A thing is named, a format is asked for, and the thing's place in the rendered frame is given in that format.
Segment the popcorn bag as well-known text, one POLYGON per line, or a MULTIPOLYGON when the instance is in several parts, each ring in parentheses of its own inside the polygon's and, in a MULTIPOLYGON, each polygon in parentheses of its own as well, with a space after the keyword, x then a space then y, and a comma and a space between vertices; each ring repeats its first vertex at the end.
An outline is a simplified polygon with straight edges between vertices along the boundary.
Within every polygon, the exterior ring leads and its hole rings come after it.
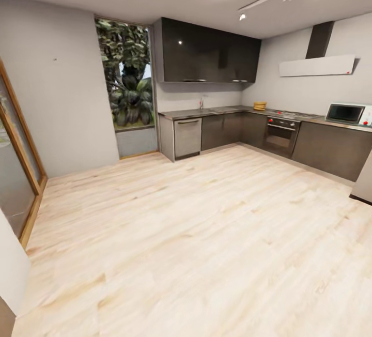
POLYGON ((266 109, 267 102, 255 102, 254 103, 254 109, 255 110, 265 110, 266 109))

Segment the microwave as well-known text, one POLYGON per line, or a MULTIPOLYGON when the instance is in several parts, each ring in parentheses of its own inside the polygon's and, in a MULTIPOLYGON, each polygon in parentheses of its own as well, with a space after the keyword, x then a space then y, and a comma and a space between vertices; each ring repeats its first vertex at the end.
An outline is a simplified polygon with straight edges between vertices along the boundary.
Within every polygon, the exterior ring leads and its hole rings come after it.
POLYGON ((330 104, 326 120, 347 122, 348 124, 372 126, 372 104, 333 102, 330 104))

